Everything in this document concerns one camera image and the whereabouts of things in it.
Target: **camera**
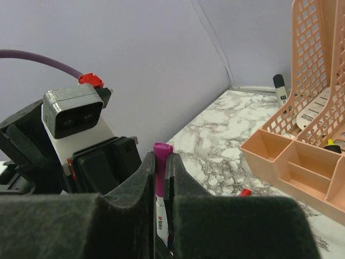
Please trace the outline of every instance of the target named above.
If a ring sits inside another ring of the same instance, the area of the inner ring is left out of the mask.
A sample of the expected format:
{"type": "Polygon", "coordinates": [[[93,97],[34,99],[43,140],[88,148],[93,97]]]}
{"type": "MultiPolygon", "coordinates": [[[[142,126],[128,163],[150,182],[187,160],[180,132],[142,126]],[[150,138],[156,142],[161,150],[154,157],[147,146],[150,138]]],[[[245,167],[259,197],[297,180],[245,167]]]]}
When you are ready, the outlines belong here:
{"type": "Polygon", "coordinates": [[[43,96],[42,119],[55,139],[97,125],[103,101],[91,84],[50,90],[43,96]]]}

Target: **marker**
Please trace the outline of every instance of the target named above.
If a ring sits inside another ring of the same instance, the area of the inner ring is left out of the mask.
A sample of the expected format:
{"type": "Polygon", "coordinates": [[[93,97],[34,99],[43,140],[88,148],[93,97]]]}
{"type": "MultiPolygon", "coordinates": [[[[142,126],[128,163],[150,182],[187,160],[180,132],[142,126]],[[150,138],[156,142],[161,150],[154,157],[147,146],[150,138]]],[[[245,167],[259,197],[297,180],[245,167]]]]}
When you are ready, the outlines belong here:
{"type": "Polygon", "coordinates": [[[173,146],[165,143],[155,143],[153,145],[156,160],[156,229],[157,235],[168,246],[168,219],[164,205],[164,179],[165,167],[169,154],[173,152],[173,146]]]}
{"type": "Polygon", "coordinates": [[[333,143],[332,139],[328,139],[327,140],[327,145],[325,147],[323,147],[324,149],[327,149],[329,151],[333,151],[335,153],[339,153],[341,154],[341,148],[339,145],[336,145],[333,143]]]}
{"type": "Polygon", "coordinates": [[[278,99],[279,108],[286,104],[287,101],[287,93],[285,88],[284,78],[281,74],[276,74],[273,77],[273,83],[275,87],[275,93],[278,99]]]}

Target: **white wall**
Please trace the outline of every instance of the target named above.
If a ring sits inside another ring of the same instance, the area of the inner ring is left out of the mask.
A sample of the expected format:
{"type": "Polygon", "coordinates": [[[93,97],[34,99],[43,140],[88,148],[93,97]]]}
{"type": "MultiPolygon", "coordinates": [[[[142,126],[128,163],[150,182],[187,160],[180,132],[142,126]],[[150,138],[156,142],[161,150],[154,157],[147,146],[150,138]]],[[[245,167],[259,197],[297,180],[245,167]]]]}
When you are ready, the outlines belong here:
{"type": "Polygon", "coordinates": [[[229,62],[233,86],[273,86],[277,73],[289,85],[293,0],[192,1],[199,2],[211,23],[229,62]]]}
{"type": "MultiPolygon", "coordinates": [[[[142,156],[229,86],[189,0],[0,0],[0,6],[0,48],[96,73],[114,90],[104,117],[116,135],[138,136],[142,156]]],[[[50,67],[9,59],[0,60],[0,82],[0,120],[47,90],[77,83],[50,67]]]]}

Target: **cable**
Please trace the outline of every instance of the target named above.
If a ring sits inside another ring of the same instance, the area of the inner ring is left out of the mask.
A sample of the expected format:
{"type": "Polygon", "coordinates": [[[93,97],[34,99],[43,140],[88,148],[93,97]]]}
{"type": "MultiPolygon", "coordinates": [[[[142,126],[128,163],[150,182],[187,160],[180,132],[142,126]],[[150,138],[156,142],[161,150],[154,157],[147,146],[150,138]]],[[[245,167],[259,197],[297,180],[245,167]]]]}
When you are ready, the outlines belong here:
{"type": "Polygon", "coordinates": [[[54,59],[51,59],[39,54],[31,53],[31,52],[26,52],[26,51],[21,51],[21,50],[1,50],[0,49],[0,58],[17,58],[17,59],[25,59],[25,60],[38,62],[47,66],[54,67],[55,69],[61,70],[77,79],[83,75],[82,73],[75,70],[74,68],[67,66],[61,62],[58,62],[54,59]]]}
{"type": "Polygon", "coordinates": [[[256,91],[256,92],[268,92],[275,93],[275,88],[273,86],[238,86],[233,87],[234,90],[247,90],[247,91],[256,91]]]}

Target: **red marker cap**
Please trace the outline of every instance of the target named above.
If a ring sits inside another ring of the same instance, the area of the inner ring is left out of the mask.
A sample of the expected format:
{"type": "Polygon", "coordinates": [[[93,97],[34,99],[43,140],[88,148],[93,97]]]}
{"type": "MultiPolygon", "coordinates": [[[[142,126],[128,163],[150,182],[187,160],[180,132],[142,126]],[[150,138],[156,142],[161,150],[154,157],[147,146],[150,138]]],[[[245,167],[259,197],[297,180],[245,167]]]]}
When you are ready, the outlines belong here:
{"type": "Polygon", "coordinates": [[[238,195],[239,197],[250,196],[252,192],[248,189],[243,189],[243,191],[238,195]]]}

